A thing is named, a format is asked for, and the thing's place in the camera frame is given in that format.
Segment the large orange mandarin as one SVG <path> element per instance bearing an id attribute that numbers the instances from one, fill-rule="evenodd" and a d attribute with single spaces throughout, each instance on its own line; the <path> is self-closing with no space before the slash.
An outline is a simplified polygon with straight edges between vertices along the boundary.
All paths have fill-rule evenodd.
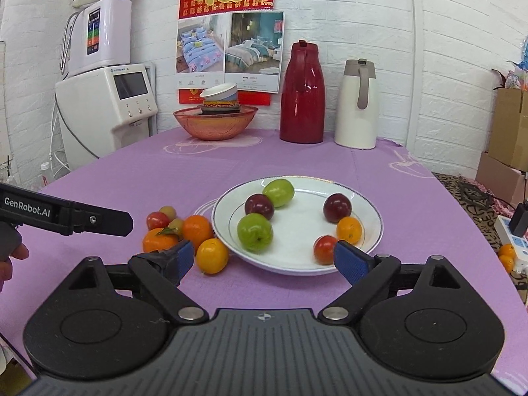
<path id="1" fill-rule="evenodd" d="M 152 253 L 168 250 L 178 244 L 179 237 L 169 228 L 150 230 L 142 240 L 142 251 Z"/>

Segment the small orange kumquat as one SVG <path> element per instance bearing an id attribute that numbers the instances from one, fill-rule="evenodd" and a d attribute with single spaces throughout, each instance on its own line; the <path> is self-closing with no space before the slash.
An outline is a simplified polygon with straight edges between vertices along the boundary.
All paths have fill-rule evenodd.
<path id="1" fill-rule="evenodd" d="M 363 234 L 362 224 L 355 217 L 344 217 L 337 223 L 336 234 L 339 241 L 357 245 Z"/>

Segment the yellow-orange kumquat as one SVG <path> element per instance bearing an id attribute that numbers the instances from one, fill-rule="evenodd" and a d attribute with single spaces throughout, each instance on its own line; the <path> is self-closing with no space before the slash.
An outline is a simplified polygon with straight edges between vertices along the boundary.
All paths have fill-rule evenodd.
<path id="1" fill-rule="evenodd" d="M 196 253 L 197 267 L 205 275 L 216 275 L 224 270 L 229 261 L 229 249 L 217 238 L 203 241 Z"/>

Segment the brown-green longan fruit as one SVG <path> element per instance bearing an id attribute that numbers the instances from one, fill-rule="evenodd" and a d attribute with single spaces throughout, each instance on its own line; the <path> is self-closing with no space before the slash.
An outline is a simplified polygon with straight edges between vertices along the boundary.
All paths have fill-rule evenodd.
<path id="1" fill-rule="evenodd" d="M 176 209 L 172 206 L 163 206 L 159 209 L 159 212 L 163 213 L 169 221 L 172 221 L 177 217 Z"/>

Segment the dark red plum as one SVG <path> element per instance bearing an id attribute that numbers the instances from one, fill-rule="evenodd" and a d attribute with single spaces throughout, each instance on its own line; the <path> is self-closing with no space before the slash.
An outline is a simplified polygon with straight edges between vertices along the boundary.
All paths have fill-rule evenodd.
<path id="1" fill-rule="evenodd" d="M 275 213 L 275 207 L 266 195 L 253 194 L 245 201 L 244 211 L 247 215 L 262 215 L 270 221 Z"/>
<path id="2" fill-rule="evenodd" d="M 343 218 L 352 214 L 352 203 L 344 194 L 334 193 L 326 199 L 323 213 L 330 223 L 339 223 Z"/>

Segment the green apple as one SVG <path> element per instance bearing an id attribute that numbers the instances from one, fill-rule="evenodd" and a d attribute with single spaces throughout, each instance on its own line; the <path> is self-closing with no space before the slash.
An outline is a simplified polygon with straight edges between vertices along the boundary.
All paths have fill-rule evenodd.
<path id="1" fill-rule="evenodd" d="M 239 221 L 236 230 L 243 247 L 253 253 L 268 248 L 274 238 L 272 225 L 262 214 L 247 214 Z"/>
<path id="2" fill-rule="evenodd" d="M 267 184 L 262 194 L 273 204 L 274 208 L 281 208 L 289 204 L 294 198 L 294 186 L 287 179 L 276 179 Z"/>

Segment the red cherry tomato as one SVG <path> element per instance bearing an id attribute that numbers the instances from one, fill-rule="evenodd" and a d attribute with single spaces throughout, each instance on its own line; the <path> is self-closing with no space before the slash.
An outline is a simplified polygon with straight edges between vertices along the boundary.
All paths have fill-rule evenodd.
<path id="1" fill-rule="evenodd" d="M 146 218 L 147 228 L 150 231 L 159 228 L 166 228 L 170 222 L 171 219 L 165 213 L 160 211 L 152 212 Z"/>

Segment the white round plate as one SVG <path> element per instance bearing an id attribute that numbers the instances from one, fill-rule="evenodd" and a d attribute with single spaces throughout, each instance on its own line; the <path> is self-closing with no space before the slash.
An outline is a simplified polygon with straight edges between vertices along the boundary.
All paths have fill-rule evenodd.
<path id="1" fill-rule="evenodd" d="M 294 187 L 292 201 L 275 211 L 270 224 L 273 240 L 260 252 L 251 252 L 240 241 L 237 226 L 245 216 L 244 204 L 274 180 L 272 177 L 247 181 L 229 189 L 212 210 L 211 223 L 226 247 L 245 262 L 280 275 L 316 276 L 337 271 L 334 266 L 323 266 L 313 256 L 313 244 L 321 236 L 335 235 L 336 226 L 323 214 L 326 199 L 335 193 L 345 195 L 352 204 L 352 217 L 362 226 L 362 237 L 357 247 L 370 254 L 380 244 L 384 223 L 380 212 L 368 198 L 358 191 L 334 181 L 321 178 L 286 175 Z"/>

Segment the purple tablecloth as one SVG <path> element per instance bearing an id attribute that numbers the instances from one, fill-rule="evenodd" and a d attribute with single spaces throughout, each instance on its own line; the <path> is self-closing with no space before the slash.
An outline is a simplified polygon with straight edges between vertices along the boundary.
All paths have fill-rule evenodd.
<path id="1" fill-rule="evenodd" d="M 32 313 L 85 256 L 122 264 L 141 251 L 146 218 L 163 206 L 180 216 L 207 211 L 225 191 L 254 179 L 303 175 L 338 182 L 365 195 L 381 214 L 377 253 L 421 264 L 446 257 L 504 324 L 506 343 L 495 376 L 517 393 L 527 389 L 527 312 L 495 251 L 444 186 L 404 147 L 380 140 L 352 150 L 325 139 L 287 143 L 274 131 L 246 131 L 209 144 L 175 129 L 98 159 L 47 187 L 47 194 L 128 212 L 132 233 L 64 237 L 21 229 L 29 258 L 14 263 L 1 293 L 1 331 L 15 347 Z"/>

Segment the white water dispenser machine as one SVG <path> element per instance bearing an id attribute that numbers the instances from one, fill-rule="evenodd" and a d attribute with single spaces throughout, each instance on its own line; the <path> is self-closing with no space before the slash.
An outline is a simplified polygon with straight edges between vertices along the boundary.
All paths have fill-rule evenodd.
<path id="1" fill-rule="evenodd" d="M 157 134 L 156 67 L 135 63 L 55 85 L 64 152 L 73 171 Z"/>

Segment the leopard pattern blanket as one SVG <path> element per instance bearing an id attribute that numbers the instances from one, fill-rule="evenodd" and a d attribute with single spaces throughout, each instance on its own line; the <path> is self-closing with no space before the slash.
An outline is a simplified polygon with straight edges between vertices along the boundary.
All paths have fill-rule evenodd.
<path id="1" fill-rule="evenodd" d="M 434 173 L 433 175 L 474 221 L 499 257 L 501 243 L 494 223 L 500 215 L 507 218 L 512 217 L 514 208 L 504 200 L 495 197 L 489 189 L 477 181 L 450 174 Z"/>

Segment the orange on side couch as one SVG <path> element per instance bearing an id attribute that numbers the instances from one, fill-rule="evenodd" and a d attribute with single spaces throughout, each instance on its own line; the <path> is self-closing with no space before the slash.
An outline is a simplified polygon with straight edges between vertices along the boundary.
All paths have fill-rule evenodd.
<path id="1" fill-rule="evenodd" d="M 505 244 L 499 249 L 498 255 L 507 256 L 507 257 L 510 257 L 511 259 L 515 259 L 516 258 L 515 248 L 511 243 Z"/>

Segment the white power strip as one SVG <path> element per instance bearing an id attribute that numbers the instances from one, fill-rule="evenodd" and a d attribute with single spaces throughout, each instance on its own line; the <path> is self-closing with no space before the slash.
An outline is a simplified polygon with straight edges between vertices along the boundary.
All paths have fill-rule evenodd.
<path id="1" fill-rule="evenodd" d="M 513 272 L 519 275 L 527 275 L 528 266 L 528 250 L 527 250 L 527 237 L 519 238 L 514 236 L 508 228 L 510 219 L 500 215 L 494 223 L 495 230 L 499 235 L 501 247 L 505 244 L 511 243 L 516 252 L 516 258 L 514 259 L 514 270 Z"/>

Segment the black power adapter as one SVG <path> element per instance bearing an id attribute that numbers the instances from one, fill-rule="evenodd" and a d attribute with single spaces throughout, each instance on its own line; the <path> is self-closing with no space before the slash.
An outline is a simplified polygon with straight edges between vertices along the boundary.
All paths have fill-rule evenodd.
<path id="1" fill-rule="evenodd" d="M 523 238 L 528 230 L 527 202 L 519 203 L 508 224 L 509 231 L 516 237 Z"/>

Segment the orange glass bowl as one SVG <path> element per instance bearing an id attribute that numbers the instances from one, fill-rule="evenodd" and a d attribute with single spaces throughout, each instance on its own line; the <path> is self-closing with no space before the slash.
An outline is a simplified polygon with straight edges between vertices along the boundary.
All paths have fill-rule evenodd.
<path id="1" fill-rule="evenodd" d="M 200 106 L 173 112 L 176 122 L 198 140 L 231 140 L 241 134 L 252 122 L 258 108 L 240 106 L 237 112 L 204 113 Z"/>

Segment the white thermos jug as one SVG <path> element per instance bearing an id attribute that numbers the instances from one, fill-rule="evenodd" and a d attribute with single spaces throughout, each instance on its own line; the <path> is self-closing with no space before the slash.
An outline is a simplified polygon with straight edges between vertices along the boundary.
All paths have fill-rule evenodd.
<path id="1" fill-rule="evenodd" d="M 374 63 L 347 60 L 337 99 L 335 143 L 350 149 L 374 149 L 379 116 Z"/>

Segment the cardboard boxes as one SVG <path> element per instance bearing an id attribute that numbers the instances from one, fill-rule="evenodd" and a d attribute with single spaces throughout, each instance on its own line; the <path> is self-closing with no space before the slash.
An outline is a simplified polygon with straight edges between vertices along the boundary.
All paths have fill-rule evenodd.
<path id="1" fill-rule="evenodd" d="M 514 208 L 527 199 L 527 125 L 527 92 L 500 88 L 476 180 Z"/>

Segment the red thermos jug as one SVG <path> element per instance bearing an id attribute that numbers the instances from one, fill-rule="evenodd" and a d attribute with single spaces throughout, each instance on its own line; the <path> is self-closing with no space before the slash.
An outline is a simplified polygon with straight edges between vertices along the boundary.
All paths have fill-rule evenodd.
<path id="1" fill-rule="evenodd" d="M 298 144 L 323 141 L 325 82 L 318 59 L 318 46 L 305 40 L 292 45 L 281 94 L 281 140 Z"/>

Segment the stack of small bowls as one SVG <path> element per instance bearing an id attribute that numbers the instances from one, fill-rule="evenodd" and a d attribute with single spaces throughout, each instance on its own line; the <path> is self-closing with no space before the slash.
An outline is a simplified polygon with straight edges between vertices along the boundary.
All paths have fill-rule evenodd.
<path id="1" fill-rule="evenodd" d="M 201 111 L 205 115 L 234 114 L 240 111 L 238 88 L 235 83 L 223 83 L 200 93 Z"/>

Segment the bedding calendar poster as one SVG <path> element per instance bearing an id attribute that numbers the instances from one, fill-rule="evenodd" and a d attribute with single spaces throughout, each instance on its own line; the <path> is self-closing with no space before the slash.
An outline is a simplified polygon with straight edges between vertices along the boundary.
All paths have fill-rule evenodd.
<path id="1" fill-rule="evenodd" d="M 249 11 L 177 22 L 176 85 L 205 89 L 235 83 L 240 90 L 277 94 L 285 14 Z"/>

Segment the white wall water purifier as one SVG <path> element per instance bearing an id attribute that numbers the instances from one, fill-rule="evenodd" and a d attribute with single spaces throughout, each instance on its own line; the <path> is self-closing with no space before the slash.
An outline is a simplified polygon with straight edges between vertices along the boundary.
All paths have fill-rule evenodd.
<path id="1" fill-rule="evenodd" d="M 99 0 L 73 23 L 68 73 L 75 76 L 131 61 L 132 2 Z"/>

